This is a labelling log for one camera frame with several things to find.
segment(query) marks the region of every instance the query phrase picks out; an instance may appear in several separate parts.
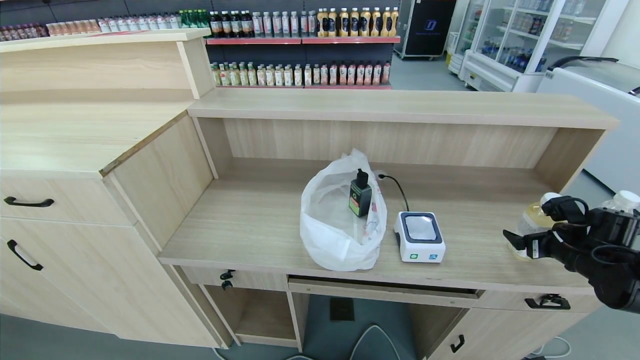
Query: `drawer handle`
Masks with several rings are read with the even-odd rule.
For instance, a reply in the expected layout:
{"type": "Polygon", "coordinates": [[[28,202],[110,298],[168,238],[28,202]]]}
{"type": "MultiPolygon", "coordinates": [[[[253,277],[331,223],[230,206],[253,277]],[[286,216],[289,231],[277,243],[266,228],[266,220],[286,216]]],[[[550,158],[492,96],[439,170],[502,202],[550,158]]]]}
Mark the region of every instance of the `drawer handle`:
{"type": "Polygon", "coordinates": [[[36,202],[34,204],[25,204],[24,202],[16,202],[16,198],[8,196],[4,198],[4,202],[11,206],[28,206],[30,208],[48,208],[54,203],[53,199],[44,199],[42,202],[36,202]]]}
{"type": "Polygon", "coordinates": [[[531,309],[571,310],[569,301],[558,294],[546,294],[536,302],[532,298],[524,299],[531,309]]]}
{"type": "Polygon", "coordinates": [[[453,352],[454,354],[458,352],[458,350],[460,350],[460,348],[462,347],[462,345],[465,344],[465,336],[464,335],[459,335],[458,339],[460,339],[460,343],[457,345],[453,345],[451,344],[451,352],[453,352]]]}
{"type": "Polygon", "coordinates": [[[28,267],[30,267],[30,268],[32,268],[33,270],[36,270],[36,271],[42,270],[42,265],[40,265],[40,264],[31,265],[31,264],[29,264],[29,261],[26,261],[20,254],[18,254],[18,252],[15,250],[15,247],[18,246],[18,243],[15,242],[15,240],[9,240],[6,244],[7,244],[7,246],[9,246],[9,249],[11,249],[11,251],[13,251],[13,253],[20,260],[22,260],[23,263],[27,264],[28,267]]]}

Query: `plastic bag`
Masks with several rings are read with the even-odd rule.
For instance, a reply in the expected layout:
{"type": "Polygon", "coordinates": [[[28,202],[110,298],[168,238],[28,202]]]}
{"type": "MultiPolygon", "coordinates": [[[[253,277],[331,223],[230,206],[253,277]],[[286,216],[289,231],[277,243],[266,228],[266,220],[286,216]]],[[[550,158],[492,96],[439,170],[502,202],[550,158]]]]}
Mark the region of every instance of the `plastic bag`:
{"type": "Polygon", "coordinates": [[[367,270],[380,254],[387,228],[387,206],[367,156],[353,149],[322,169],[302,192],[300,237],[309,256],[335,271],[367,270]],[[366,217],[349,209],[351,181],[361,168],[369,174],[371,205],[366,217]]]}

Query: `bottle cap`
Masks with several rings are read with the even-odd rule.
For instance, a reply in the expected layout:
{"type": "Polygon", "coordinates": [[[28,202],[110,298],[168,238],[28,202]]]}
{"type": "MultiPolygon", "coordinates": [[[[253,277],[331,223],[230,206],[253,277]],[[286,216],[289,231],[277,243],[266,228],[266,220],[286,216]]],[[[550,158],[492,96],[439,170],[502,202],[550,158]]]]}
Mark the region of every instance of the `bottle cap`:
{"type": "Polygon", "coordinates": [[[367,187],[367,182],[369,181],[369,175],[362,171],[361,168],[358,169],[358,175],[356,176],[356,186],[364,189],[367,187]]]}
{"type": "Polygon", "coordinates": [[[625,208],[635,209],[640,205],[640,196],[628,190],[620,190],[613,195],[613,200],[625,208]]]}

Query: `black cable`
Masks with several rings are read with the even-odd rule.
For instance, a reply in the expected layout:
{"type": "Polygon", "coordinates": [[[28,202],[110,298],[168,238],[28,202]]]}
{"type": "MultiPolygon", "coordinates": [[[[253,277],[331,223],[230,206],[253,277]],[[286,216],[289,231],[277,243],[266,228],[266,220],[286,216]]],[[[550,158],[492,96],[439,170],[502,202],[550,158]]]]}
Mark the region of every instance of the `black cable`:
{"type": "Polygon", "coordinates": [[[380,179],[384,179],[385,177],[388,177],[389,179],[391,179],[391,180],[396,182],[396,184],[398,185],[398,188],[400,189],[400,192],[402,193],[402,198],[404,199],[404,205],[406,205],[406,210],[410,211],[409,210],[409,202],[406,200],[406,196],[404,196],[404,191],[402,190],[402,186],[400,186],[400,183],[398,183],[398,180],[396,180],[393,176],[380,174],[380,179]]]}

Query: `gray floor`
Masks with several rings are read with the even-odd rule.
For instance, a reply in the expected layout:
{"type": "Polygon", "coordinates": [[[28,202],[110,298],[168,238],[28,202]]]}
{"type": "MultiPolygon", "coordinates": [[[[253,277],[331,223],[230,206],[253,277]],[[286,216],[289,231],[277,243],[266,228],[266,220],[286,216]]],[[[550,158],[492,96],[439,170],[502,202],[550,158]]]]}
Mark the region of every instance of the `gray floor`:
{"type": "MultiPolygon", "coordinates": [[[[398,90],[464,90],[463,83],[446,69],[444,59],[393,62],[391,82],[398,90]]],[[[567,191],[597,206],[611,194],[586,173],[567,191]]],[[[378,323],[389,334],[403,360],[414,360],[410,319],[406,306],[396,303],[356,300],[356,322],[328,321],[326,297],[313,297],[310,303],[305,354],[317,360],[348,359],[356,340],[370,323],[378,323]]],[[[637,359],[640,317],[606,307],[568,329],[562,337],[573,347],[565,360],[637,359]]],[[[354,359],[393,359],[385,338],[371,332],[354,359]]],[[[564,344],[553,341],[544,354],[560,354],[564,344]]],[[[228,360],[281,360],[297,353],[295,349],[263,345],[234,346],[220,353],[228,360]]],[[[1,360],[107,360],[107,359],[217,359],[211,349],[120,340],[113,335],[69,329],[0,316],[1,360]]]]}

